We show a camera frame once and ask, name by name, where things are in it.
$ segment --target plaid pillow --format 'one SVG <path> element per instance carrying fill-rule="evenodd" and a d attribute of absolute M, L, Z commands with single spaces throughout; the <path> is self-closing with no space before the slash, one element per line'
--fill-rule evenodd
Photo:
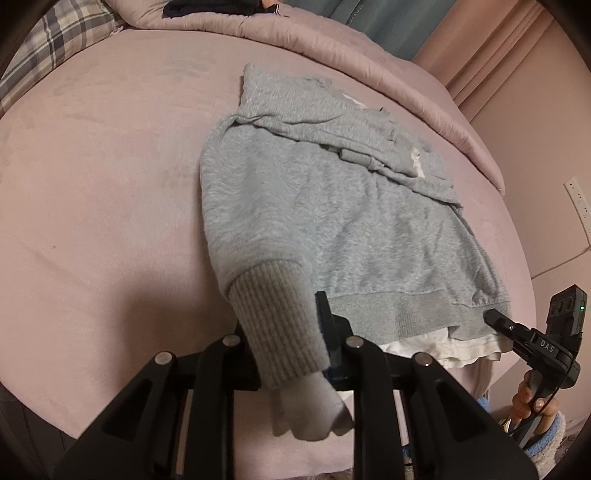
<path fill-rule="evenodd" d="M 45 75 L 124 25 L 102 0 L 59 0 L 35 24 L 0 79 L 0 118 Z"/>

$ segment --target dark clothing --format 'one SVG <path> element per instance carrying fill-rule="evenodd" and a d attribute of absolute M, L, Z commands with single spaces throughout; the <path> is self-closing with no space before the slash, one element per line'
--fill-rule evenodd
<path fill-rule="evenodd" d="M 278 5 L 265 8 L 260 0 L 172 0 L 162 10 L 164 17 L 183 17 L 188 14 L 214 12 L 229 15 L 277 13 Z"/>

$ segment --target black cable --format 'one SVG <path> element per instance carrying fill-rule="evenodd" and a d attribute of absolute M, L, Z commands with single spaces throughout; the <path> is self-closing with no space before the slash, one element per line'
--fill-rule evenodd
<path fill-rule="evenodd" d="M 556 387 L 556 390 L 554 390 L 554 392 L 552 393 L 552 395 L 549 396 L 548 400 L 546 400 L 546 402 L 544 403 L 544 406 L 540 409 L 540 411 L 535 411 L 532 409 L 532 411 L 534 412 L 534 418 L 532 419 L 532 421 L 534 421 L 536 418 L 538 418 L 540 415 L 543 414 L 544 410 L 546 409 L 546 407 L 548 406 L 548 404 L 554 399 L 554 397 L 556 396 L 556 394 L 558 393 L 558 390 L 560 390 L 560 386 L 564 383 L 564 381 L 568 378 L 569 374 L 570 374 L 570 370 L 572 369 L 574 364 L 574 357 L 572 356 L 570 359 L 570 365 L 569 368 L 567 369 L 566 373 L 564 374 L 564 376 L 562 377 L 562 380 L 560 381 L 560 383 L 558 384 L 558 387 Z M 513 436 L 515 435 L 517 432 L 520 432 L 521 430 L 524 430 L 526 428 L 529 427 L 529 424 L 523 424 L 523 422 L 521 423 L 521 425 L 517 426 L 514 430 L 512 430 L 511 432 L 509 432 L 509 436 Z"/>

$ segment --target bed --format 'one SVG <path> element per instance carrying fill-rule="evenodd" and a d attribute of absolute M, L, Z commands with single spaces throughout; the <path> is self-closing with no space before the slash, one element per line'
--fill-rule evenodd
<path fill-rule="evenodd" d="M 144 2 L 147 14 L 138 2 L 110 3 L 135 28 L 65 61 L 0 120 L 0 381 L 33 412 L 77 437 L 156 352 L 192 353 L 233 329 L 207 257 L 197 172 L 208 133 L 238 105 L 249 62 L 328 77 L 430 142 L 513 318 L 535 325 L 502 175 L 435 78 L 295 8 L 165 22 L 161 2 Z M 453 374 L 478 395 L 516 359 Z M 352 434 L 319 445 L 276 439 L 266 396 L 239 394 L 236 405 L 238 478 L 351 467 Z"/>

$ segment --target electrical outlet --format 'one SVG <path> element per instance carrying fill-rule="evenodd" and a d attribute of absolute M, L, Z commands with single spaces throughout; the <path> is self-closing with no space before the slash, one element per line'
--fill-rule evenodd
<path fill-rule="evenodd" d="M 587 203 L 587 199 L 585 198 L 583 190 L 579 186 L 577 177 L 573 177 L 566 181 L 564 186 L 579 214 L 579 218 L 585 229 L 585 234 L 587 235 L 587 241 L 589 242 L 589 245 L 591 245 L 591 206 Z"/>

